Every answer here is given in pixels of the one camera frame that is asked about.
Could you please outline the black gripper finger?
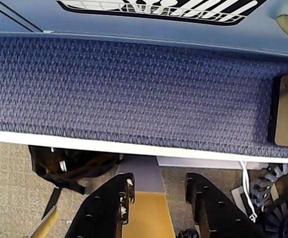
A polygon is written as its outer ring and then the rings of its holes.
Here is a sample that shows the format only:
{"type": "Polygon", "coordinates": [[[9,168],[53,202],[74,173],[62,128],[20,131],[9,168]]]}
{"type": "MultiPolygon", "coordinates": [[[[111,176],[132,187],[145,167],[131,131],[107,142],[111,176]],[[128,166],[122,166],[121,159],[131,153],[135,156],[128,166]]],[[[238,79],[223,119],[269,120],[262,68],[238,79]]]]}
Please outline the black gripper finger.
{"type": "Polygon", "coordinates": [[[202,238],[265,238],[266,234],[211,181],[186,173],[186,202],[202,238]]]}
{"type": "Polygon", "coordinates": [[[65,237],[120,238],[135,202],[133,173],[114,176],[90,194],[78,209],[65,237]]]}

